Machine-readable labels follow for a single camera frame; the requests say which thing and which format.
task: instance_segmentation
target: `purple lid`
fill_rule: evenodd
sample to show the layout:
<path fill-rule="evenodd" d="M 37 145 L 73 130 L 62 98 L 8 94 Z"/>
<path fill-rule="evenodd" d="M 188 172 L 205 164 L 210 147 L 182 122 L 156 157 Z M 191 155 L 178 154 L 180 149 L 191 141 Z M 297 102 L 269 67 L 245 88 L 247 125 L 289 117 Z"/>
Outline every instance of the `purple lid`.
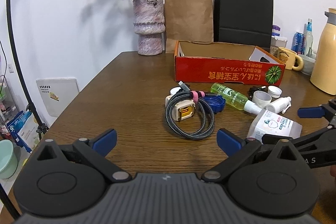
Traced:
<path fill-rule="evenodd" d="M 279 26 L 277 26 L 277 25 L 273 25 L 272 29 L 273 29 L 273 30 L 280 31 L 280 27 L 279 27 Z"/>

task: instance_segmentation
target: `yellow mug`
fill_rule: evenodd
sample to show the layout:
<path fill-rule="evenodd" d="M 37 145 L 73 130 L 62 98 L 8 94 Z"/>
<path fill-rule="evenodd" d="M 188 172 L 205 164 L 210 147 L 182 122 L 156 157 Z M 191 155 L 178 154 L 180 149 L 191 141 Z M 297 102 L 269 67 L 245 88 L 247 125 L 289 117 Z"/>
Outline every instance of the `yellow mug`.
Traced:
<path fill-rule="evenodd" d="M 296 52 L 289 50 L 287 48 L 279 47 L 277 58 L 285 63 L 286 69 L 302 70 L 303 69 L 303 59 L 297 55 Z M 298 66 L 295 67 L 295 60 L 297 59 Z"/>

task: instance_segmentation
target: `vase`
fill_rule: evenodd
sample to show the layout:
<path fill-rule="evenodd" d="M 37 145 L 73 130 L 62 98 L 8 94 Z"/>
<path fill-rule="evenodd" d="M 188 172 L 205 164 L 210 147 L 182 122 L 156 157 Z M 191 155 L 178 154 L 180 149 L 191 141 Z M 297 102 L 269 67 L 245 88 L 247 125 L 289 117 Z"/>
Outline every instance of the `vase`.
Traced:
<path fill-rule="evenodd" d="M 139 35 L 138 54 L 162 53 L 162 33 L 166 30 L 163 0 L 133 0 L 134 32 Z"/>

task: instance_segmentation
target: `open box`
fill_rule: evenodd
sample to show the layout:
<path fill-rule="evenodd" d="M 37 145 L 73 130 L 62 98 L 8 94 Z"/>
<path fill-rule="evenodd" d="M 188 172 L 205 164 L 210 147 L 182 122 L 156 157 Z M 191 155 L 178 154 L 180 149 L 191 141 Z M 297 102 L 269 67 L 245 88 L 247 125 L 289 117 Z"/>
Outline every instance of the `open box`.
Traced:
<path fill-rule="evenodd" d="M 177 41 L 175 80 L 279 86 L 285 65 L 258 46 Z"/>

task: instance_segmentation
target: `table top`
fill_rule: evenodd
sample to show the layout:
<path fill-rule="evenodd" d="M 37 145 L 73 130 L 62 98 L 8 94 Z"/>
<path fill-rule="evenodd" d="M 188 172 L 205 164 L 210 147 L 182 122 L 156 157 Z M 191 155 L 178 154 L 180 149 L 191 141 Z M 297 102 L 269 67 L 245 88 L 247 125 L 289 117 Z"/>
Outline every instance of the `table top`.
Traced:
<path fill-rule="evenodd" d="M 193 90 L 209 91 L 211 84 L 190 83 Z M 247 94 L 249 85 L 226 84 Z M 196 172 L 198 175 L 220 163 L 226 155 L 218 148 L 216 132 L 226 128 L 245 138 L 255 118 L 229 105 L 215 116 L 215 131 L 207 139 L 189 141 L 173 134 L 164 120 L 165 98 L 174 80 L 172 54 L 147 57 L 123 52 L 107 65 L 71 102 L 46 134 L 58 144 L 69 144 L 80 137 L 93 138 L 107 128 L 118 133 L 117 146 L 107 158 L 132 175 L 136 172 Z M 282 96 L 292 97 L 292 107 L 285 117 L 302 124 L 306 135 L 325 127 L 325 119 L 300 119 L 299 107 L 317 106 L 333 97 L 315 88 L 309 77 L 285 70 L 280 88 Z M 195 131 L 200 121 L 196 115 L 180 124 Z M 314 169 L 321 183 L 320 199 L 313 216 L 322 223 L 336 223 L 334 178 L 328 168 Z M 10 198 L 15 202 L 12 191 Z M 0 224 L 13 220 L 4 208 Z"/>

